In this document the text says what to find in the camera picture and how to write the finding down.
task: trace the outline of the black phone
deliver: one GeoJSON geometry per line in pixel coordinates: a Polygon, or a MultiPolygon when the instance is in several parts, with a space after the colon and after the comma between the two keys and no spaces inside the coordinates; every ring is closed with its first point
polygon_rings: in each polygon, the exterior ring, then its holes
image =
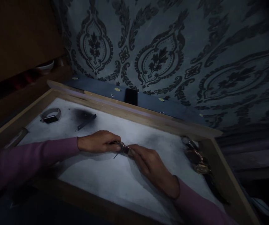
{"type": "Polygon", "coordinates": [[[138,106],[138,91],[127,88],[125,90],[124,102],[138,106]]]}

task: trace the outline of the wooden frame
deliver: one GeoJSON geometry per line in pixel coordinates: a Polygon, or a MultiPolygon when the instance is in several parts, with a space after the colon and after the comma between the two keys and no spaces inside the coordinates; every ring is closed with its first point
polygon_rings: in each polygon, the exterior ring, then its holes
{"type": "MultiPolygon", "coordinates": [[[[218,182],[218,188],[231,203],[231,205],[225,206],[227,214],[239,224],[260,224],[214,139],[222,132],[57,82],[48,81],[48,85],[51,87],[49,91],[0,128],[0,148],[8,144],[22,127],[27,126],[55,98],[62,98],[169,133],[188,135],[200,141],[203,153],[211,162],[213,176],[218,182]]],[[[157,223],[150,218],[55,178],[37,178],[34,186],[113,223],[157,223]]]]}

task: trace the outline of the pink long-sleeve shirt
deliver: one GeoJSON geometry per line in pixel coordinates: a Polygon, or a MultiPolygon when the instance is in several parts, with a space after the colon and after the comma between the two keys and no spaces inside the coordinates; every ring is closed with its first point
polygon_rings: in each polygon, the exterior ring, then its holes
{"type": "MultiPolygon", "coordinates": [[[[0,195],[5,189],[19,187],[38,172],[78,153],[77,137],[0,149],[0,195]]],[[[198,195],[182,180],[178,181],[180,195],[172,201],[194,224],[236,224],[215,204],[198,195]]]]}

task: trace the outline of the watch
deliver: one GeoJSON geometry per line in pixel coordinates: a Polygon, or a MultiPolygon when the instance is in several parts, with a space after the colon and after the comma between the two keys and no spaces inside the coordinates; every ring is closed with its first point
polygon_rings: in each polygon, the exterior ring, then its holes
{"type": "Polygon", "coordinates": [[[59,120],[60,115],[61,115],[61,111],[59,108],[51,108],[46,110],[45,112],[43,112],[41,114],[41,122],[43,123],[53,123],[59,120]],[[52,115],[52,116],[48,116],[50,113],[56,113],[56,115],[52,115]]]}

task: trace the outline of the wooden wall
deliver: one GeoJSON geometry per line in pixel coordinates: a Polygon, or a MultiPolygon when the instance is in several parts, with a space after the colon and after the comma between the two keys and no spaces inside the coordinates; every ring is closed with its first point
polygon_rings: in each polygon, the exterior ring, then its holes
{"type": "Polygon", "coordinates": [[[63,54],[48,0],[0,0],[0,81],[63,54]]]}

